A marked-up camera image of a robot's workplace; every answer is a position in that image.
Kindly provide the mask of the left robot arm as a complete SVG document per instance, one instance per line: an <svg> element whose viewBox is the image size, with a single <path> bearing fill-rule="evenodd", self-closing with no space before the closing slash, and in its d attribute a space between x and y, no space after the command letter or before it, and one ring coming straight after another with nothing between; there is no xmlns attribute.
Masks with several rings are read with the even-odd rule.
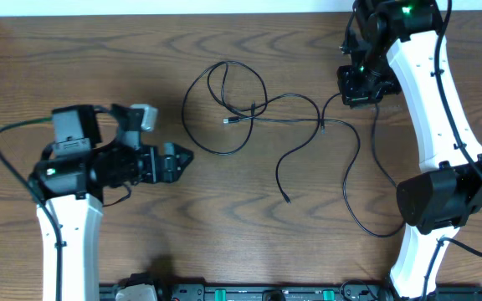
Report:
<svg viewBox="0 0 482 301"><path fill-rule="evenodd" d="M144 145L154 128L150 105L109 109L73 105L52 112L54 142L34 166L28 184L39 196L43 238L43 298L100 299L99 238L106 187L178 181L194 154L167 142Z"/></svg>

